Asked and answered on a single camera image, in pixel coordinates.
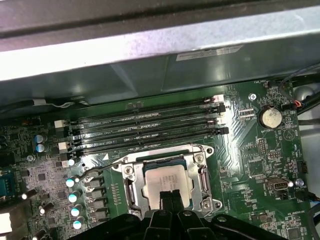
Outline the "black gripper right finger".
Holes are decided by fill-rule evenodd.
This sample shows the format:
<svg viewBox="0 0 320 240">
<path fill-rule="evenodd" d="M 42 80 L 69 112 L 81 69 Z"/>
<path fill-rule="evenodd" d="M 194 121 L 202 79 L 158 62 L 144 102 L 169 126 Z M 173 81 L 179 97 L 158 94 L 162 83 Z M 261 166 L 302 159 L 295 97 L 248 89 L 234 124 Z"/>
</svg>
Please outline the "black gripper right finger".
<svg viewBox="0 0 320 240">
<path fill-rule="evenodd" d="M 174 213 L 186 240 L 283 240 L 269 232 L 227 214 L 218 214 L 210 221 L 196 212 L 184 209 L 179 190 L 173 190 L 171 201 Z"/>
</svg>

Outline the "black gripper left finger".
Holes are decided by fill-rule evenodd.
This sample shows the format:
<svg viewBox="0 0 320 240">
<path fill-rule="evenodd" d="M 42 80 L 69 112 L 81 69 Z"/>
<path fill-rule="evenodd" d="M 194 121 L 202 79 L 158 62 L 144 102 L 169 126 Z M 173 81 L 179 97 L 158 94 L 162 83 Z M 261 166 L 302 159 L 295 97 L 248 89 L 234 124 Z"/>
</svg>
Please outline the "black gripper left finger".
<svg viewBox="0 0 320 240">
<path fill-rule="evenodd" d="M 123 214 L 86 231 L 87 240 L 169 240 L 173 220 L 173 192 L 159 194 L 159 209 L 140 219 Z"/>
</svg>

